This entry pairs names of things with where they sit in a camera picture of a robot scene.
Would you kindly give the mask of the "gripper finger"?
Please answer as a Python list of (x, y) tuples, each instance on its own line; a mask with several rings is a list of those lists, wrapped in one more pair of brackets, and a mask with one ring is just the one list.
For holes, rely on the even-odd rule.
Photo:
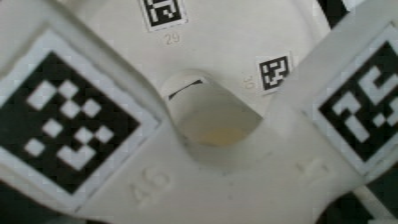
[(336, 201), (336, 224), (398, 224), (398, 193), (357, 188)]

